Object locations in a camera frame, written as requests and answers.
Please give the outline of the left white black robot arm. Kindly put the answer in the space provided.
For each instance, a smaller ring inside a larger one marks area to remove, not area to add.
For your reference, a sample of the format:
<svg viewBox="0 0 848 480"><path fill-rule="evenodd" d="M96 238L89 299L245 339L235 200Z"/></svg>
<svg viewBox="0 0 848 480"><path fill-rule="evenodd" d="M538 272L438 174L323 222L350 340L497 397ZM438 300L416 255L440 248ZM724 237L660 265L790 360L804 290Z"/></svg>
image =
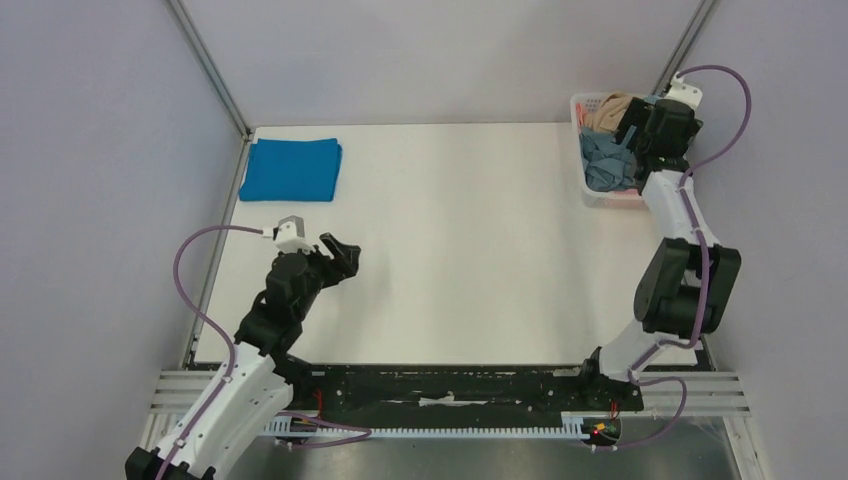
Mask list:
<svg viewBox="0 0 848 480"><path fill-rule="evenodd" d="M278 253L264 289L225 340L227 359L170 433L150 450L132 451L127 478L223 479L278 413L311 401L311 367L289 351L318 294L357 275L361 249L330 233L317 245L281 227L266 234Z"/></svg>

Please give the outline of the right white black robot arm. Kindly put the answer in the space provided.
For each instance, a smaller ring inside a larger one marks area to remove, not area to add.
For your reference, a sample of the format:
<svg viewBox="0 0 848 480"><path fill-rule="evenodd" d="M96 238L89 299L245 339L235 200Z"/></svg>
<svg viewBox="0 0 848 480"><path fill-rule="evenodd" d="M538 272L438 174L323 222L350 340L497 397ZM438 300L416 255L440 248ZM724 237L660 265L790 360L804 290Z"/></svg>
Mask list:
<svg viewBox="0 0 848 480"><path fill-rule="evenodd" d="M633 299L633 318L580 369L577 392L591 408L612 401L618 387L667 349L692 349L721 323L741 268L706 224L685 154L702 126L681 101L633 100L615 141L635 159L635 184L662 235Z"/></svg>

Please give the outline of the grey-blue t-shirt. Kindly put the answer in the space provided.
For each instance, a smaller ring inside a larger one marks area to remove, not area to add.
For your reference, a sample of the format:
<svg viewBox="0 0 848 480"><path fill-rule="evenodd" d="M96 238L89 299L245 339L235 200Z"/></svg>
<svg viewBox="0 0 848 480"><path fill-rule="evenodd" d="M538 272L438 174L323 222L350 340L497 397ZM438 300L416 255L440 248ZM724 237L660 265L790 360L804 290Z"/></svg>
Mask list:
<svg viewBox="0 0 848 480"><path fill-rule="evenodd" d="M584 179L590 190L608 193L635 187L635 157L615 142L612 133L582 127L579 143Z"/></svg>

